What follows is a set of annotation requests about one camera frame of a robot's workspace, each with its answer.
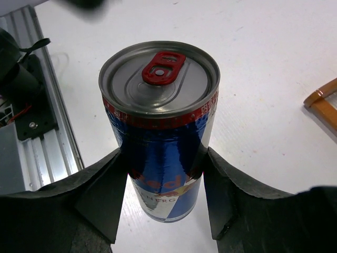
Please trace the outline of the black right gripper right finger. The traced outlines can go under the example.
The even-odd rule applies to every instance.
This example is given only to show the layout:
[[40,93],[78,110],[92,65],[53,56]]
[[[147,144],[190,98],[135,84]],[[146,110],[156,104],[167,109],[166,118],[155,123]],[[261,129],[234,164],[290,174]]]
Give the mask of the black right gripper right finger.
[[297,194],[250,177],[208,149],[204,185],[219,252],[336,252],[336,187]]

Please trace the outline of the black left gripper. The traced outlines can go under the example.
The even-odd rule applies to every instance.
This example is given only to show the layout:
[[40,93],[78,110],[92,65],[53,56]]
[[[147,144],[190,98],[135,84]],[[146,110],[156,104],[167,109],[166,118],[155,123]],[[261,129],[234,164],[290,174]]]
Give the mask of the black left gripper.
[[95,21],[101,19],[109,8],[109,1],[105,0],[65,0],[63,6],[84,20]]

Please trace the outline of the orange wooden shelf rack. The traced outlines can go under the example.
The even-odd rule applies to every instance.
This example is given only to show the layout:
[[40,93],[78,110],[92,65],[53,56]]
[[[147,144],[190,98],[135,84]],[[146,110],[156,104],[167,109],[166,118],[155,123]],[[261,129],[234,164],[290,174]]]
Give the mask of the orange wooden shelf rack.
[[303,106],[310,118],[336,143],[336,78],[312,92]]

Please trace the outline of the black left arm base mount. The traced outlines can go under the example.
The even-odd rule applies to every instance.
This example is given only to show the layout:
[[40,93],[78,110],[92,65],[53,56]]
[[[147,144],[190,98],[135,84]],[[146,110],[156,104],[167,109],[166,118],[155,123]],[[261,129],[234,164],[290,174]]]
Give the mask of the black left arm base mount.
[[17,63],[1,80],[1,95],[9,100],[20,141],[42,137],[58,129],[58,123],[47,94],[47,85],[39,58],[31,54]]

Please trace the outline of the silver blue can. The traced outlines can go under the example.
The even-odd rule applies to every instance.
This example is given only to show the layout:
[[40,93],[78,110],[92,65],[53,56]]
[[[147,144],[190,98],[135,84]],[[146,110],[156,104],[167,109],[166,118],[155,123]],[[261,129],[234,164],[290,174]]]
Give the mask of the silver blue can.
[[194,208],[220,70],[202,49],[149,41],[111,56],[98,78],[105,112],[144,212],[171,223]]

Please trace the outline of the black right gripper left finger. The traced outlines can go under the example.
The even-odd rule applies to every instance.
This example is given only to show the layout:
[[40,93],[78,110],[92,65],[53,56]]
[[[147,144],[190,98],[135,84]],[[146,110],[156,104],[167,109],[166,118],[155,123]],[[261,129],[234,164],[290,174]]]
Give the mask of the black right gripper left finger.
[[126,179],[115,150],[36,191],[1,195],[1,252],[111,252]]

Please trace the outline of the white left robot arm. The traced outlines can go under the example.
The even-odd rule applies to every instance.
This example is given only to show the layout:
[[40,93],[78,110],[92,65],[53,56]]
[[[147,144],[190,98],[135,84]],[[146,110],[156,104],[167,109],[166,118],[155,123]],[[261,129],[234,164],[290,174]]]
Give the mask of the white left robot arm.
[[[1,13],[7,13],[13,10],[16,5],[19,7],[26,5],[36,6],[41,3],[43,3],[43,1],[1,1]],[[84,13],[94,13],[105,4],[102,0],[72,0],[61,1],[61,3],[76,9],[78,12]],[[11,80],[16,76],[16,69],[18,68],[17,62],[21,58],[21,53],[25,52],[29,55],[33,50],[35,50],[33,46],[20,49],[10,33],[1,29],[1,95],[3,97],[10,97],[10,95],[5,94],[3,87],[8,80]]]

